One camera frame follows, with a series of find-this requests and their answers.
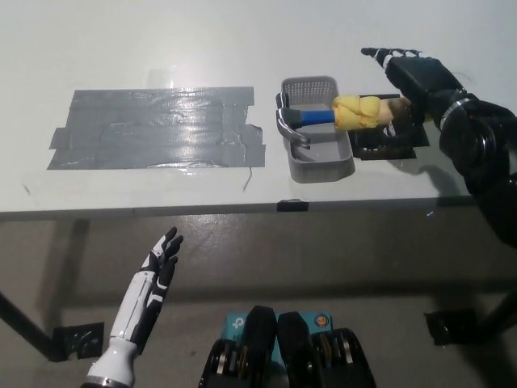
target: blue hammer handle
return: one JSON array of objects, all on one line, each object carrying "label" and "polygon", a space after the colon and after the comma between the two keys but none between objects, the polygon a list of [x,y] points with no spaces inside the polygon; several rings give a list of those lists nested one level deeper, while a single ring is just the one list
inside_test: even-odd
[{"label": "blue hammer handle", "polygon": [[301,111],[301,126],[334,123],[334,111]]}]

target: yellow sponge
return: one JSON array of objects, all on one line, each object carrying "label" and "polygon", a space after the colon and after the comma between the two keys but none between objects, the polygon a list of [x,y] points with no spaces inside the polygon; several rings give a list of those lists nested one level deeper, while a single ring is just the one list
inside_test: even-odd
[{"label": "yellow sponge", "polygon": [[379,123],[380,99],[374,96],[340,95],[336,97],[334,110],[336,129],[375,128]]}]

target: table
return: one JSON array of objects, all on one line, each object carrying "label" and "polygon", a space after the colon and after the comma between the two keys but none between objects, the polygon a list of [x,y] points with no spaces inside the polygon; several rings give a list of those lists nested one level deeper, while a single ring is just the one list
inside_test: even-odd
[{"label": "table", "polygon": [[[41,219],[276,211],[465,198],[461,177],[431,147],[403,162],[355,160],[335,183],[298,184],[275,126],[283,79],[331,75],[340,92],[390,93],[362,47],[421,49],[479,97],[517,112],[517,3],[199,0],[76,4],[34,0],[0,16],[0,217]],[[253,86],[248,122],[263,128],[266,166],[198,170],[46,171],[56,127],[78,89]]]}]

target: white robotic hand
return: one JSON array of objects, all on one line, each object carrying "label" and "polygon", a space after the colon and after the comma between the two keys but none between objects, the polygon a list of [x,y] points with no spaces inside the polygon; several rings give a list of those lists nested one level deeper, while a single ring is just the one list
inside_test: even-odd
[{"label": "white robotic hand", "polygon": [[162,310],[183,241],[172,228],[145,258],[124,295],[111,329],[109,347],[95,362],[82,388],[131,388],[135,382],[133,362],[144,350]]}]

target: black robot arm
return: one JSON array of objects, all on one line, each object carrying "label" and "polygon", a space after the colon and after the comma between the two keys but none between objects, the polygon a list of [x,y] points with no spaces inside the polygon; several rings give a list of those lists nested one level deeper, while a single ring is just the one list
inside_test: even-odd
[{"label": "black robot arm", "polygon": [[415,124],[431,118],[441,132],[439,148],[464,177],[490,227],[517,248],[517,174],[510,174],[508,135],[517,118],[506,108],[479,100],[435,59],[416,50],[363,48],[388,80],[411,101]]}]

